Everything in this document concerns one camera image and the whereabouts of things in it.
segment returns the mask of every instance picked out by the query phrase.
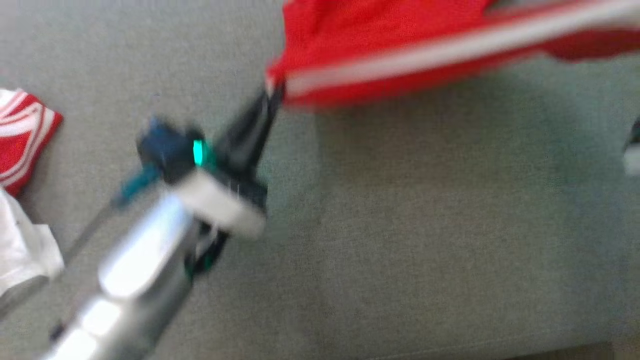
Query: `black plastic part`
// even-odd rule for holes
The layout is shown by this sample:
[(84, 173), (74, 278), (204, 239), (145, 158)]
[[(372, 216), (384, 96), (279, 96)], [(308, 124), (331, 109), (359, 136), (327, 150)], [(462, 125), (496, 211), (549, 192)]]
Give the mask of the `black plastic part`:
[(187, 269), (189, 275), (193, 278), (205, 272), (208, 272), (218, 262), (222, 250), (225, 248), (229, 235), (218, 231), (216, 238), (211, 243), (211, 246), (196, 259), (195, 255), (190, 254), (184, 260), (184, 266)]
[(252, 179), (264, 150), (284, 87), (272, 96), (262, 91), (215, 142), (218, 166), (237, 177)]
[(636, 120), (636, 123), (631, 128), (631, 137), (629, 144), (640, 145), (640, 117)]
[(193, 140), (202, 138), (202, 132), (197, 129), (184, 135), (154, 118), (148, 132), (138, 139), (138, 154), (143, 165), (159, 168), (164, 181), (175, 184), (195, 168)]
[(51, 332), (49, 332), (49, 341), (52, 343), (56, 342), (58, 339), (60, 339), (62, 334), (65, 333), (66, 329), (67, 329), (67, 326), (65, 326), (65, 324), (62, 321), (59, 321), (56, 324), (56, 326), (54, 326), (53, 329), (51, 329)]

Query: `green led light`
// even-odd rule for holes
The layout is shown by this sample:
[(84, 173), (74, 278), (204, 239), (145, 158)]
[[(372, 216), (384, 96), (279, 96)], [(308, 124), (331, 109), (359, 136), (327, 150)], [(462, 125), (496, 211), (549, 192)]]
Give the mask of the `green led light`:
[(207, 154), (206, 146), (207, 144), (202, 140), (193, 141), (193, 162), (195, 162), (196, 166), (201, 167), (204, 164)]

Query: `red cloth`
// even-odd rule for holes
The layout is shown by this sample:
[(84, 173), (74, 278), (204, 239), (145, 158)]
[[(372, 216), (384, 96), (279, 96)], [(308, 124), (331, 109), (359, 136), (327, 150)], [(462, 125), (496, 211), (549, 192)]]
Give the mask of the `red cloth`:
[(640, 49), (640, 0), (485, 14), (493, 2), (289, 1), (286, 47), (268, 85), (285, 83), (289, 104), (331, 105), (439, 85), (539, 52), (580, 60)]
[(0, 186), (16, 196), (31, 177), (62, 115), (22, 90), (0, 89)]

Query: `red fabric with white stripes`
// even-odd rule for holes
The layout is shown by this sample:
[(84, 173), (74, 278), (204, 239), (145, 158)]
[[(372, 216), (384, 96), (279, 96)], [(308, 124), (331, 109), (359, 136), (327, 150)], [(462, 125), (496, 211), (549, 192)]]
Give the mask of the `red fabric with white stripes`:
[(9, 194), (16, 196), (27, 184), (42, 149), (62, 119), (21, 90), (0, 104), (0, 185)]
[[(546, 14), (571, 14), (593, 1), (597, 0), (565, 1), (485, 15), (493, 0), (292, 0), (284, 6), (286, 47), (269, 68), (268, 78), (271, 83), (286, 83), (287, 77), (307, 69), (358, 61), (408, 45), (446, 40)], [(363, 102), (440, 85), (529, 54), (546, 52), (562, 60), (576, 61), (637, 49), (640, 49), (639, 28), (582, 31), (437, 69), (318, 88), (300, 95), (288, 94), (285, 101), (311, 106)]]

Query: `gray upholstery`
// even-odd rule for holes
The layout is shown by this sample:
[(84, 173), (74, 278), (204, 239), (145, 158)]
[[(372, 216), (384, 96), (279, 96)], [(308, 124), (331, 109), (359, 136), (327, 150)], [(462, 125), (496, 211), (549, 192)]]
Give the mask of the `gray upholstery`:
[[(144, 119), (210, 134), (282, 49), (275, 0), (0, 0), (0, 85), (65, 115), (20, 198), (68, 247), (136, 165)], [(640, 58), (538, 59), (344, 110), (282, 112), (269, 224), (234, 240), (154, 359), (497, 359), (640, 323), (640, 180), (621, 148)], [(0, 323), (29, 359), (150, 204)]]

